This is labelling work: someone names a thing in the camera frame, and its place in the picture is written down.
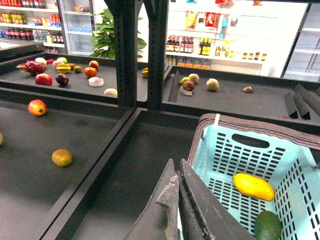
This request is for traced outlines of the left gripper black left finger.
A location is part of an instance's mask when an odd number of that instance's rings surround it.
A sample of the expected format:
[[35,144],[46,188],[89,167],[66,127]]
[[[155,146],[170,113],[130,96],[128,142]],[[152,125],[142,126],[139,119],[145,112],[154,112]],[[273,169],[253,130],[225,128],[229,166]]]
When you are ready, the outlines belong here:
[[180,179],[169,159],[144,208],[124,240],[179,240]]

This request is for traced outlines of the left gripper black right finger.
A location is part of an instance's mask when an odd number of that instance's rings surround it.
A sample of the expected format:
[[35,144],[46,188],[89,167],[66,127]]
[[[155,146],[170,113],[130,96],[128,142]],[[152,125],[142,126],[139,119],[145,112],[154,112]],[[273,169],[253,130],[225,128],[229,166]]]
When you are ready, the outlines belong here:
[[180,160],[179,213],[185,240],[253,240],[185,159]]

